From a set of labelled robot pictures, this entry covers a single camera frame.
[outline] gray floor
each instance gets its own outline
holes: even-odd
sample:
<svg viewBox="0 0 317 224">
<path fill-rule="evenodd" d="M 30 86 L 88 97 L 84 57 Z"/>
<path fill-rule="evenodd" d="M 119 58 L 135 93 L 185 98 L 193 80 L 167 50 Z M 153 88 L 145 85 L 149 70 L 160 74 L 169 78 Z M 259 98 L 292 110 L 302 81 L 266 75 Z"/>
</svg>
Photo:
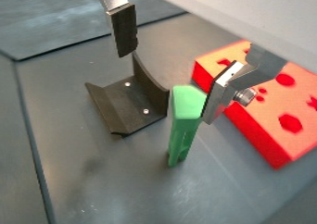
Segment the gray floor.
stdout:
<svg viewBox="0 0 317 224">
<path fill-rule="evenodd" d="M 185 15 L 139 28 L 137 53 L 167 88 L 192 60 L 239 38 Z M 121 139 L 108 134 L 84 82 L 132 74 L 111 39 L 16 65 L 56 223 L 260 223 L 317 179 L 317 150 L 272 171 L 220 116 L 203 124 L 183 164 L 167 168 L 168 117 Z"/>
<path fill-rule="evenodd" d="M 292 200 L 271 216 L 264 224 L 315 224 L 317 220 L 317 181 L 295 195 Z"/>
<path fill-rule="evenodd" d="M 183 12 L 161 0 L 128 0 L 137 24 Z M 16 60 L 109 34 L 97 0 L 0 0 L 0 51 Z"/>
<path fill-rule="evenodd" d="M 13 67 L 1 56 L 0 98 L 0 223 L 45 224 Z"/>
</svg>

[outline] red shape sorter box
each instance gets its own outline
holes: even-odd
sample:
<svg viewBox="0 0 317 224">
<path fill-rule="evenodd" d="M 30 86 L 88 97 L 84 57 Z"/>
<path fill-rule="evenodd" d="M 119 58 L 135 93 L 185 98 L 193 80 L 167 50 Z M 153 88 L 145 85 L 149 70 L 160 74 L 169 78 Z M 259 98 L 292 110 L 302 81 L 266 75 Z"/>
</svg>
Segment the red shape sorter box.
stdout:
<svg viewBox="0 0 317 224">
<path fill-rule="evenodd" d="M 250 43 L 239 41 L 195 59 L 191 78 L 208 92 L 212 78 L 232 60 L 244 62 Z M 278 169 L 317 145 L 317 75 L 287 63 L 274 80 L 254 87 L 247 107 L 224 110 L 271 167 Z"/>
</svg>

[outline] black metal bracket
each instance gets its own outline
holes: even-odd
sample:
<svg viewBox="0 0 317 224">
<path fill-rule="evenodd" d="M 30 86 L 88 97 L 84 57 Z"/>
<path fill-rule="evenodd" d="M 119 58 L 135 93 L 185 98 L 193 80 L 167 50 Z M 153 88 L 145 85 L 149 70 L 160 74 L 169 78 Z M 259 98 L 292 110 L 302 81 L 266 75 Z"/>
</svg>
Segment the black metal bracket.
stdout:
<svg viewBox="0 0 317 224">
<path fill-rule="evenodd" d="M 133 76 L 104 88 L 85 83 L 109 133 L 123 136 L 164 118 L 168 107 L 169 91 L 151 77 L 136 53 L 132 63 Z"/>
</svg>

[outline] screw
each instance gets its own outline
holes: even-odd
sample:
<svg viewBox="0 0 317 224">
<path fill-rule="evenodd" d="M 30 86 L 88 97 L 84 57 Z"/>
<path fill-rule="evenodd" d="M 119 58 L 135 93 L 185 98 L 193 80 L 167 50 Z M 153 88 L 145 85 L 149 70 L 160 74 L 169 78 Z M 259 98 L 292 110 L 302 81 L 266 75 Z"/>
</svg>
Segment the screw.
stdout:
<svg viewBox="0 0 317 224">
<path fill-rule="evenodd" d="M 232 100 L 239 102 L 242 106 L 247 106 L 251 103 L 255 95 L 256 92 L 251 88 L 246 88 L 244 90 L 236 92 Z"/>
</svg>

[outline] gray tabletop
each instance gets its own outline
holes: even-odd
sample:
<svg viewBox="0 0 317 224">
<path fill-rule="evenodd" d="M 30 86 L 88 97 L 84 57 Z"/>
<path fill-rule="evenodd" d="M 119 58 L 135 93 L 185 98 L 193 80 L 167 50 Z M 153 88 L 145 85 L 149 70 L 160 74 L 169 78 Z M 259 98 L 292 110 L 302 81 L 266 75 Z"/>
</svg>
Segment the gray tabletop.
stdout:
<svg viewBox="0 0 317 224">
<path fill-rule="evenodd" d="M 239 38 L 184 15 L 140 27 L 139 40 L 143 64 L 171 88 L 189 83 L 195 57 Z M 132 75 L 108 37 L 16 67 L 57 224 L 260 223 L 317 178 L 315 150 L 272 171 L 224 116 L 201 124 L 176 168 L 171 111 L 131 136 L 109 135 L 84 87 Z"/>
<path fill-rule="evenodd" d="M 46 217 L 13 66 L 0 56 L 0 223 L 44 224 Z"/>
</svg>

